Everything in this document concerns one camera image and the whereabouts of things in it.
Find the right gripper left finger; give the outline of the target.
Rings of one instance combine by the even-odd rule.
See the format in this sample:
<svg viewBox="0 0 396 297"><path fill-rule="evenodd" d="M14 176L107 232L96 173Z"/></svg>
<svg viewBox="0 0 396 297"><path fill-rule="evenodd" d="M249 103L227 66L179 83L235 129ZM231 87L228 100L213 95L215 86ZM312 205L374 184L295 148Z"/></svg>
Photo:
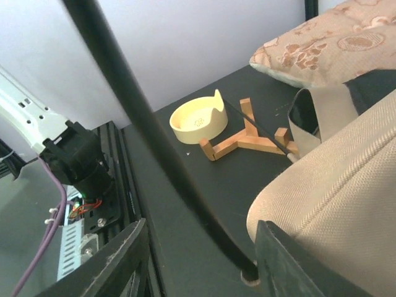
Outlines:
<svg viewBox="0 0 396 297"><path fill-rule="evenodd" d="M129 226L78 269L38 296L144 296L149 262L146 219Z"/></svg>

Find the beige fabric pet tent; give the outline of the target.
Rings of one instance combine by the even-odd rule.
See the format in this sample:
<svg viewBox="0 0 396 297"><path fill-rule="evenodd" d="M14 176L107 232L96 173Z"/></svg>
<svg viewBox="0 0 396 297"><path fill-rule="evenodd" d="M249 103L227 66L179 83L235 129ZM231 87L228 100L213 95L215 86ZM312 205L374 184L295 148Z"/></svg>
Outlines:
<svg viewBox="0 0 396 297"><path fill-rule="evenodd" d="M256 197L271 221L374 296L395 295L395 71L303 88L288 112L300 158Z"/></svg>

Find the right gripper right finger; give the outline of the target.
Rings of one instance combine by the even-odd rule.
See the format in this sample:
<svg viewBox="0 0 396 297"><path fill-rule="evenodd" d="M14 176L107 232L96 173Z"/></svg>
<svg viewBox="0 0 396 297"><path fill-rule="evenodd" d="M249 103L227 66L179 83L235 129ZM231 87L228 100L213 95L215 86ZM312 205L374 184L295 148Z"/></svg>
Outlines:
<svg viewBox="0 0 396 297"><path fill-rule="evenodd" d="M255 250L264 296L370 296L271 221L258 222Z"/></svg>

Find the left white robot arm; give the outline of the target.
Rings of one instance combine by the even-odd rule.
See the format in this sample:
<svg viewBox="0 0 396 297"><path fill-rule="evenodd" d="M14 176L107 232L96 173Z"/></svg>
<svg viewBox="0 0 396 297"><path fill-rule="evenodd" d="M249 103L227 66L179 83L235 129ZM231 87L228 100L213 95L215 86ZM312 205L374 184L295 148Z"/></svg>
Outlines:
<svg viewBox="0 0 396 297"><path fill-rule="evenodd" d="M90 200L106 196L114 181L100 138L42 103L1 69L1 118L49 166L57 179Z"/></svg>

